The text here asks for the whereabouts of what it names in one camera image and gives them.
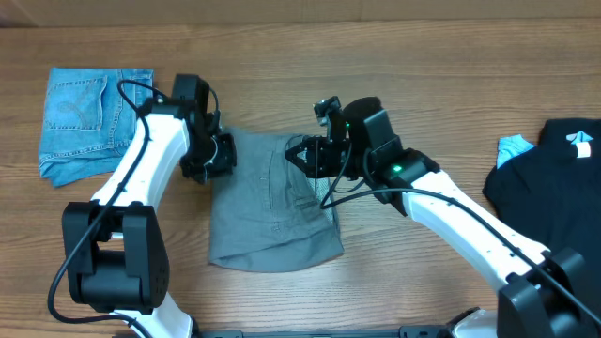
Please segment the grey cotton shorts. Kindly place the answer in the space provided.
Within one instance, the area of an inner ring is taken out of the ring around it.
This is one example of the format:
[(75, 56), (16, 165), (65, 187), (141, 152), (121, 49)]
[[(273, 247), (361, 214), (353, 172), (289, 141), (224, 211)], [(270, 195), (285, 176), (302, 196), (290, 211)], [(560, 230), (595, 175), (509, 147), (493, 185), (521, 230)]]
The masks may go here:
[(319, 204), (326, 178), (307, 177), (285, 158), (300, 134), (229, 129), (237, 149), (232, 175), (212, 181), (208, 260), (228, 269), (290, 272), (343, 254), (338, 217)]

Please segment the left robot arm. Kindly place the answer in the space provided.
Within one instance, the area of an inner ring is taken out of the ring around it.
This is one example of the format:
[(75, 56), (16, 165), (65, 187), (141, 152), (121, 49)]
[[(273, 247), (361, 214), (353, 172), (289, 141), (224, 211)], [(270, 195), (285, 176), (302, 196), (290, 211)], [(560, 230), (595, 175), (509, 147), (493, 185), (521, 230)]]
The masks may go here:
[(232, 174), (234, 138), (220, 126), (217, 95), (197, 75), (176, 76), (171, 95), (157, 88), (132, 108), (137, 130), (109, 180), (88, 202), (62, 214), (66, 259), (47, 306), (63, 323), (118, 320), (139, 337), (197, 337), (196, 320), (168, 292), (170, 264), (157, 211), (176, 168), (205, 184)]

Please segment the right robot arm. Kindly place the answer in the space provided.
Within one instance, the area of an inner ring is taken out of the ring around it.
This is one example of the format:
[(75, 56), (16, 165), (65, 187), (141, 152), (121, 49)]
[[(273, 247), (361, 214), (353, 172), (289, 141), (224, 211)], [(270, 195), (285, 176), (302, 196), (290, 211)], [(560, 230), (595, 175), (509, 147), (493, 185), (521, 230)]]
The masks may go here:
[(437, 327), (438, 337), (597, 337), (583, 257), (553, 253), (464, 194), (424, 153), (405, 148), (377, 97), (314, 105), (324, 136), (305, 136), (285, 157), (310, 178), (362, 178), (367, 194), (426, 226), (485, 278), (497, 295), (492, 312), (474, 308)]

